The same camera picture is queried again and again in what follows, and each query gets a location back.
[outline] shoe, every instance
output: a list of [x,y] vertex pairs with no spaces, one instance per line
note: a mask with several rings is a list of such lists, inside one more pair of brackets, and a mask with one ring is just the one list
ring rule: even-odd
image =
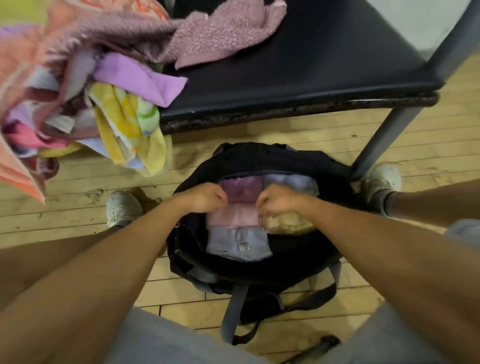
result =
[[107,201],[107,225],[126,226],[144,214],[142,204],[130,193],[114,191]]
[[382,164],[374,167],[362,180],[362,193],[367,203],[377,192],[383,190],[401,191],[402,176],[398,168],[392,164]]

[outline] hand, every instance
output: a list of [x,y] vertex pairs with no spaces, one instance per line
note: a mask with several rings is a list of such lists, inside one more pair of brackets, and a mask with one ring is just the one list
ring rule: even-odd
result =
[[215,183],[203,183],[187,191],[174,195],[181,199],[182,205],[190,212],[210,212],[227,206],[227,193]]
[[272,184],[257,198],[255,206],[265,218],[276,217],[287,212],[296,212],[296,201],[302,194],[288,187]]

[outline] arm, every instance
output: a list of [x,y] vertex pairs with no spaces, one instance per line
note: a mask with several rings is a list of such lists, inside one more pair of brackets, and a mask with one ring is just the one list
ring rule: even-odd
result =
[[278,185],[262,192],[257,207],[306,217],[420,335],[456,362],[480,362],[479,251]]
[[176,194],[35,283],[0,313],[0,363],[100,362],[175,224],[226,203],[212,183]]

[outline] black chair seat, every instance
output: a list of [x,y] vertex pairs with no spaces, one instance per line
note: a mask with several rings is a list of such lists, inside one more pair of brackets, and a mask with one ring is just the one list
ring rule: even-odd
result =
[[[218,4],[177,0],[174,16],[184,17],[194,9],[211,13]],[[167,74],[190,81],[172,105],[161,110],[161,125],[358,97],[418,95],[444,84],[367,1],[287,4],[282,25],[264,43],[184,70],[168,65]]]

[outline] black bag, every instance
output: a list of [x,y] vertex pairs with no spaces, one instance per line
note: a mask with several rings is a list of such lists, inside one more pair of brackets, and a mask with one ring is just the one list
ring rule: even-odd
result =
[[[357,195],[349,182],[349,166],[321,151],[295,151],[278,144],[222,144],[175,193],[205,182],[270,173],[309,176],[318,183],[319,198],[348,207],[356,205]],[[336,293],[334,283],[289,307],[283,307],[278,296],[326,268],[330,268],[338,282],[341,255],[320,231],[301,236],[269,234],[273,256],[257,262],[240,262],[205,253],[207,241],[205,214],[184,216],[167,239],[170,269],[198,289],[232,295],[221,333],[223,339],[233,345],[249,342],[260,321],[284,312],[318,308]],[[235,336],[237,325],[249,323],[256,323],[249,334]]]

